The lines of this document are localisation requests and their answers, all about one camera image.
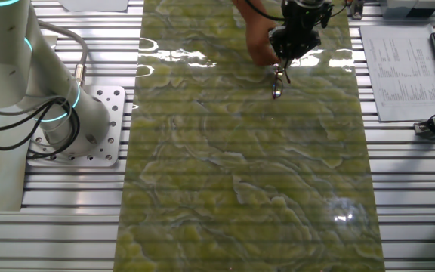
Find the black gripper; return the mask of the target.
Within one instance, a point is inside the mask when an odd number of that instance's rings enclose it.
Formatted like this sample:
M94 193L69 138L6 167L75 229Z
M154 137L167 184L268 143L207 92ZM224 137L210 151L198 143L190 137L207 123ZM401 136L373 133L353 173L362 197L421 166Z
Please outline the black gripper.
M281 9L285 19L283 28L271 29L269 40L279 58L276 71L283 74L293 60L302 58L307 52L321 45L319 33L314 27L327 27L327 1L282 1Z

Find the person's hand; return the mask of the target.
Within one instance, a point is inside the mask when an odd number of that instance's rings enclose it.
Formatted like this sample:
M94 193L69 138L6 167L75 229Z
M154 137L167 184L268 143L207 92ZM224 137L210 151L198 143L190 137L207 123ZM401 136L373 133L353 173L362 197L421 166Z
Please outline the person's hand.
M268 19L259 19L246 24L246 45L248 53L257 66L269 66L279 62L270 46L268 32L275 23Z

